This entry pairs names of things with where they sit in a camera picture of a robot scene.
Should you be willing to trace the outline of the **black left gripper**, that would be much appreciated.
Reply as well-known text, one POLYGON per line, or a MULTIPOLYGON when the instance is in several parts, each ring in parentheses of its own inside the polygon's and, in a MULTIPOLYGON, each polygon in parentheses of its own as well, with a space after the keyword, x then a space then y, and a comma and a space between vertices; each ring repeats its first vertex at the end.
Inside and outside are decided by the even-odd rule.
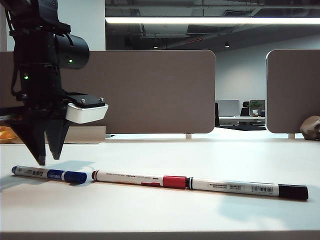
POLYGON ((65 118, 67 106, 73 102, 70 93, 63 91, 61 94, 53 96, 34 98, 19 91, 14 96, 17 101, 23 102, 23 105, 2 107, 0 118, 15 120, 11 122, 11 128, 27 146, 40 166, 44 166, 46 163, 46 129, 46 138, 53 159, 59 160, 69 129, 69 121, 65 118), (47 128, 44 120, 25 120, 31 117, 50 119, 47 128))

